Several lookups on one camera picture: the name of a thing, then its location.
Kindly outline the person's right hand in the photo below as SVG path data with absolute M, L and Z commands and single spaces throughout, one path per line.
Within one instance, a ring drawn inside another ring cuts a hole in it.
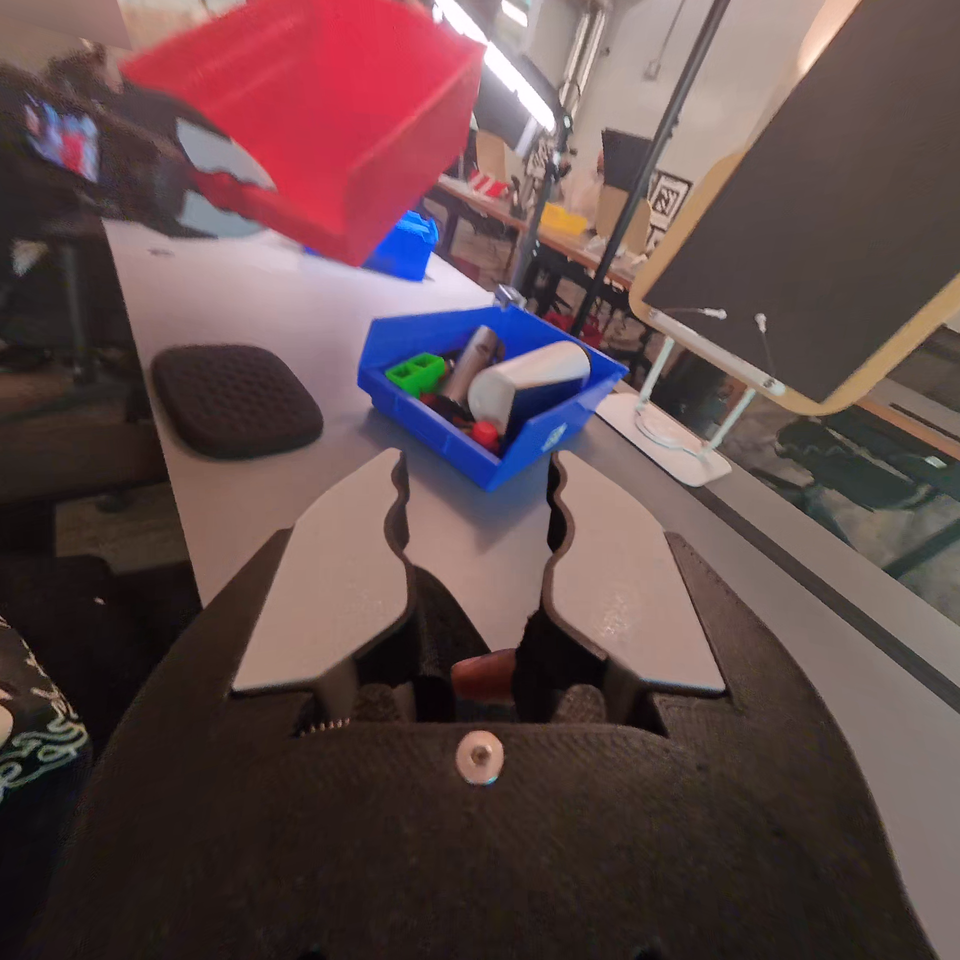
M 450 670 L 453 693 L 461 700 L 507 705 L 514 702 L 517 651 L 504 649 L 462 659 Z

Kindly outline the blue plastic bin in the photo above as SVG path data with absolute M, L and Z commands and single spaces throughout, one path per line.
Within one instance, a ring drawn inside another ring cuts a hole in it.
M 405 282 L 422 282 L 438 242 L 437 223 L 409 210 L 366 258 L 362 267 Z

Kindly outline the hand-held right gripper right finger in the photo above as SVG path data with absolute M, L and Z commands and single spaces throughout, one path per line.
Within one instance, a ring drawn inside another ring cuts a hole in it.
M 726 683 L 666 532 L 628 491 L 569 450 L 551 456 L 541 608 L 561 646 L 549 666 L 609 706 L 667 692 L 716 698 Z

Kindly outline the wooden background desk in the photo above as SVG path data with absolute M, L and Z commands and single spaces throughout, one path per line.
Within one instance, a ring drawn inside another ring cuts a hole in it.
M 427 197 L 448 210 L 453 218 L 450 223 L 453 231 L 457 230 L 455 224 L 461 220 L 476 219 L 502 228 L 515 248 L 515 252 L 510 256 L 510 263 L 516 264 L 520 247 L 526 239 L 528 222 L 510 213 L 507 200 L 486 196 L 467 183 L 445 174 L 438 178 Z M 571 271 L 584 272 L 590 281 L 596 275 L 601 260 L 601 253 L 591 246 L 592 242 L 585 233 L 571 235 L 541 226 L 537 230 L 532 258 L 555 264 L 562 274 L 571 275 Z M 634 256 L 630 251 L 626 251 L 613 259 L 606 271 L 604 284 L 616 290 L 630 292 L 637 276 L 644 272 L 647 266 L 646 255 Z

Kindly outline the white cylinder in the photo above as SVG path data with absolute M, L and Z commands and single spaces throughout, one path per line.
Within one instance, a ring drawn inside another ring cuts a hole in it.
M 529 419 L 575 396 L 591 372 L 584 347 L 552 342 L 478 373 L 467 390 L 467 407 L 475 421 L 488 422 L 503 434 L 514 420 Z

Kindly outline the red plastic bin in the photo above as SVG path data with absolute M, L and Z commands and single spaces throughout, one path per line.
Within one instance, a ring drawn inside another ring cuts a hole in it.
M 461 154 L 484 55 L 400 2 L 263 1 L 121 72 L 193 109 L 270 178 L 191 159 L 187 184 L 215 210 L 360 267 Z

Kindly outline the black-white marker board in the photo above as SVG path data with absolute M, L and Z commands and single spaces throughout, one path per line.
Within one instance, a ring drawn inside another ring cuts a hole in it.
M 652 228 L 667 231 L 690 195 L 692 182 L 676 174 L 657 169 L 648 187 Z

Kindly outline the black cushion pad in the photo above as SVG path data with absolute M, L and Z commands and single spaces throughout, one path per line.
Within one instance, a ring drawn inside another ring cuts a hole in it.
M 323 413 L 276 354 L 240 343 L 169 347 L 150 363 L 153 390 L 175 436 L 218 461 L 247 461 L 317 442 Z

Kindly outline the black panel on white stand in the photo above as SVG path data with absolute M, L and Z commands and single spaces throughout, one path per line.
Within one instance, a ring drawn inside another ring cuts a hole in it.
M 596 413 L 679 483 L 731 472 L 717 448 L 755 395 L 842 411 L 958 314 L 958 55 L 958 2 L 858 2 L 639 269 L 663 346 Z M 711 439 L 653 402 L 675 347 L 745 388 Z

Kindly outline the ceiling light strip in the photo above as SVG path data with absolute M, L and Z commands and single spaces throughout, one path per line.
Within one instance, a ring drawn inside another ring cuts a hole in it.
M 558 119 L 562 115 L 561 108 L 547 102 L 521 70 L 486 36 L 466 10 L 455 1 L 433 1 L 431 5 L 439 19 L 445 20 L 455 32 L 479 44 L 483 49 L 483 65 L 487 71 L 510 91 L 538 126 L 549 134 L 556 133 L 558 123 L 561 122 Z

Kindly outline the green plastic block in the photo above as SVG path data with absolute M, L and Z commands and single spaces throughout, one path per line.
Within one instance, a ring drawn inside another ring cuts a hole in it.
M 423 352 L 388 367 L 385 377 L 398 390 L 418 400 L 424 394 L 435 393 L 448 371 L 445 357 Z

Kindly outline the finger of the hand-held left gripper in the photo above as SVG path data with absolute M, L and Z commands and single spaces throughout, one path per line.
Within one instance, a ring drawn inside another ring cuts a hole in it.
M 186 230 L 219 239 L 239 239 L 263 232 L 260 223 L 219 209 L 200 194 L 184 195 L 179 223 Z
M 186 118 L 177 118 L 175 128 L 181 149 L 198 171 L 229 174 L 241 184 L 276 191 L 270 174 L 234 139 Z

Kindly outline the black tripod pole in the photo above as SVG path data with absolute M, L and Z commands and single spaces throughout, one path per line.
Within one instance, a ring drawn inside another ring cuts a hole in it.
M 569 333 L 579 339 L 590 316 L 595 300 L 602 292 L 607 274 L 617 257 L 623 241 L 641 201 L 647 198 L 651 178 L 663 153 L 672 138 L 685 103 L 690 95 L 702 65 L 711 49 L 714 38 L 730 6 L 730 1 L 713 1 L 702 23 L 690 53 L 678 76 L 676 85 L 667 102 L 666 109 L 656 128 L 654 138 L 643 166 L 630 184 L 627 198 L 594 270 L 594 276 L 586 288 L 579 310 L 573 319 Z

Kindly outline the black office chair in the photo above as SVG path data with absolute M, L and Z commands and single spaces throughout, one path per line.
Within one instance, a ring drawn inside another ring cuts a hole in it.
M 760 467 L 750 468 L 749 473 L 825 528 L 835 524 L 827 493 L 868 512 L 914 510 L 939 496 L 930 482 L 882 462 L 867 448 L 810 418 L 781 428 L 774 453 L 806 471 L 809 481 L 800 484 Z

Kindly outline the blue bin with white label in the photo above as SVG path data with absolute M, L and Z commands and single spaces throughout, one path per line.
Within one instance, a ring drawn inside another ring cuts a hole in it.
M 499 457 L 476 444 L 466 429 L 399 390 L 385 376 L 388 368 L 417 354 L 461 353 L 480 326 L 497 333 L 504 348 L 503 361 L 565 340 L 585 348 L 591 361 L 589 378 L 575 395 L 537 415 L 514 420 L 503 434 L 497 430 Z M 375 319 L 361 352 L 357 384 L 378 412 L 423 442 L 481 490 L 491 492 L 575 435 L 625 374 L 624 365 L 543 319 L 517 306 L 490 305 Z

